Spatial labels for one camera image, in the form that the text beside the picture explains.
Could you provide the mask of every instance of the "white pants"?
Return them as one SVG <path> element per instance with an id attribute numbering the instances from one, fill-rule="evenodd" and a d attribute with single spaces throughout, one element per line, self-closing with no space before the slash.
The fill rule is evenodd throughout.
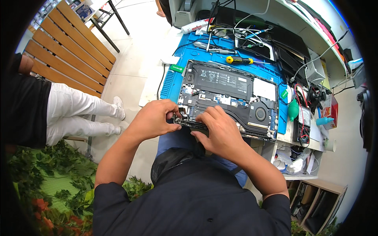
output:
<path id="1" fill-rule="evenodd" d="M 100 136 L 120 133 L 110 123 L 92 122 L 77 115 L 94 114 L 120 118 L 119 107 L 98 97 L 73 89 L 64 83 L 52 83 L 47 103 L 46 144 L 56 145 L 64 136 Z"/>

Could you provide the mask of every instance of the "technician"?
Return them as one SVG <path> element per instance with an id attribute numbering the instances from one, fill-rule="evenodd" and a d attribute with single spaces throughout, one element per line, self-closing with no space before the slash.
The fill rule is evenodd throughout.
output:
<path id="1" fill-rule="evenodd" d="M 196 121 L 209 137 L 179 124 L 169 99 L 143 107 L 99 163 L 94 184 L 93 233 L 100 235 L 291 235 L 290 203 L 280 171 L 243 141 L 220 106 Z M 152 165 L 154 188 L 130 202 L 122 188 L 141 142 L 159 138 Z M 205 157 L 204 149 L 220 157 Z M 235 177 L 238 165 L 263 195 L 256 198 Z"/>

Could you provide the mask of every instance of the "screwdriver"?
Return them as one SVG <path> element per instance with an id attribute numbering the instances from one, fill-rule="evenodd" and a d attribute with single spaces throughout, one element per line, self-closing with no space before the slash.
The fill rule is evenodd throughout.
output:
<path id="1" fill-rule="evenodd" d="M 228 56 L 228 57 L 226 57 L 226 62 L 229 63 L 229 64 L 232 64 L 232 63 L 252 64 L 252 63 L 257 62 L 257 61 L 253 61 L 252 58 L 242 58 L 242 57 Z M 270 64 L 268 62 L 257 62 L 257 63 Z"/>

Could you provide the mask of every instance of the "person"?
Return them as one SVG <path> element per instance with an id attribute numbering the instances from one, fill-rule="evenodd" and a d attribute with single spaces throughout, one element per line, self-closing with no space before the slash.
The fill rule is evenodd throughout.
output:
<path id="1" fill-rule="evenodd" d="M 125 118 L 123 102 L 114 97 L 109 104 L 98 97 L 30 76 L 33 60 L 14 55 L 9 78 L 1 79 L 7 88 L 2 101 L 6 114 L 2 139 L 8 145 L 44 148 L 55 145 L 64 136 L 100 136 L 120 134 L 110 123 L 92 122 L 78 115 L 95 114 L 119 120 Z"/>
<path id="2" fill-rule="evenodd" d="M 208 107 L 197 116 L 196 121 L 208 127 L 209 137 L 167 123 L 173 114 L 182 117 L 168 99 L 147 103 L 103 156 L 94 183 L 94 235 L 291 235 L 283 175 L 242 139 L 223 109 Z M 167 142 L 173 134 L 180 134 L 180 140 Z M 140 143 L 157 136 L 158 156 L 151 168 L 154 188 L 130 202 L 121 185 Z M 204 149 L 245 171 L 263 195 L 262 208 L 239 184 L 234 169 L 204 156 Z"/>
<path id="3" fill-rule="evenodd" d="M 159 2 L 159 0 L 155 0 L 155 3 L 156 3 L 156 6 L 158 7 L 158 11 L 156 12 L 156 14 L 157 14 L 158 16 L 165 17 L 165 14 L 164 14 L 164 12 L 163 12 L 163 9 L 162 9 L 161 6 L 160 6 L 160 2 Z"/>

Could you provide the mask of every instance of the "black metal leg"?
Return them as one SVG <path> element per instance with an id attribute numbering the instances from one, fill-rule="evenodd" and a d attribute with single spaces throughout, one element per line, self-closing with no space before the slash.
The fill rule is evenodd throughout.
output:
<path id="1" fill-rule="evenodd" d="M 114 7 L 114 5 L 113 5 L 113 3 L 112 3 L 112 0 L 109 0 L 108 3 L 109 3 L 109 5 L 110 5 L 110 7 L 112 8 L 112 10 L 114 11 L 114 13 L 116 14 L 116 16 L 117 16 L 119 22 L 121 23 L 123 29 L 126 31 L 126 34 L 127 34 L 127 35 L 130 35 L 130 33 L 129 33 L 129 31 L 127 30 L 125 24 L 123 23 L 123 21 L 122 21 L 120 15 L 118 14 L 117 9 Z"/>
<path id="2" fill-rule="evenodd" d="M 93 20 L 92 18 L 91 21 L 94 24 L 94 26 L 101 32 L 101 34 L 106 38 L 106 40 L 110 43 L 110 45 L 119 53 L 119 49 L 117 48 L 117 46 L 113 43 L 113 41 L 109 38 L 105 31 L 100 27 L 97 21 Z"/>

